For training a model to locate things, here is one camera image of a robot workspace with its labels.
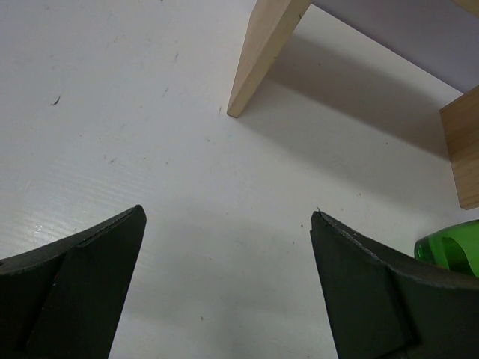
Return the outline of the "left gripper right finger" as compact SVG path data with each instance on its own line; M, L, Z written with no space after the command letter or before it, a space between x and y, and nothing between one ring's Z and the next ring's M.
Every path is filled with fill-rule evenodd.
M416 260L324 212L311 242L339 358L477 358L478 279Z

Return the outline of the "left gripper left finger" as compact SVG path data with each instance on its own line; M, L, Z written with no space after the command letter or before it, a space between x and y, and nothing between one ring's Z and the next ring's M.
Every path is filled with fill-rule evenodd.
M107 358L146 223L137 205L1 260L1 357Z

